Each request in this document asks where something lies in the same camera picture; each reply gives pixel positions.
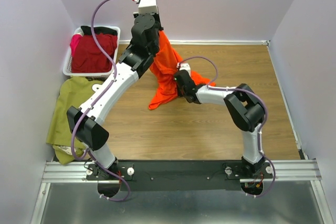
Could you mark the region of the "orange t shirt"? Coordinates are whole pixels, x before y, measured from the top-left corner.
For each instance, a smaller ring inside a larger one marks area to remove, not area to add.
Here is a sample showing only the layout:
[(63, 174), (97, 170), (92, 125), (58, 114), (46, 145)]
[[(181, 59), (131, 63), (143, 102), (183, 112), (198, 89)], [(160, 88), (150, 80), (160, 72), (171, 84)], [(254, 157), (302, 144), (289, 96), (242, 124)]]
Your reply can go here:
[(160, 50), (154, 57), (150, 71), (155, 75), (158, 88), (148, 108), (155, 110), (160, 105), (167, 104), (178, 97), (177, 85), (173, 75), (177, 72), (177, 64), (183, 58), (172, 47), (166, 34), (159, 33)]

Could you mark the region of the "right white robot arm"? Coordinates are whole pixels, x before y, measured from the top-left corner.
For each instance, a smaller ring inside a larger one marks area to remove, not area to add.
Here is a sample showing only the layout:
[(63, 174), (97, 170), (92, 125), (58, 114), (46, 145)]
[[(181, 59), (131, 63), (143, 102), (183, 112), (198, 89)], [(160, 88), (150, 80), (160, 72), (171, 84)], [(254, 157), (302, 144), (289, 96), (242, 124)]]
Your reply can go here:
[(268, 112), (263, 101), (244, 83), (232, 88), (196, 84), (186, 70), (179, 70), (173, 78), (177, 84), (178, 94), (187, 102), (227, 107), (234, 124), (241, 130), (243, 136), (244, 152), (240, 165), (242, 175), (252, 177), (258, 173), (265, 162), (261, 129)]

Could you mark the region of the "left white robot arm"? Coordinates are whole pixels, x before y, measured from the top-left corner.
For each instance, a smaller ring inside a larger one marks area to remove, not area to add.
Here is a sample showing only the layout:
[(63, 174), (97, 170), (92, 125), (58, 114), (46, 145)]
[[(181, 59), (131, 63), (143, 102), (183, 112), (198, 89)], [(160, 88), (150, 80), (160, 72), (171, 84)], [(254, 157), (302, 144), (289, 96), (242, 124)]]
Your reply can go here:
[(131, 29), (130, 44), (114, 66), (112, 74), (79, 108), (71, 106), (67, 111), (71, 137), (83, 143), (105, 169), (113, 170), (117, 159), (107, 146), (109, 132), (102, 124), (125, 91), (154, 62), (159, 52), (159, 32), (162, 29), (158, 13), (138, 13)]

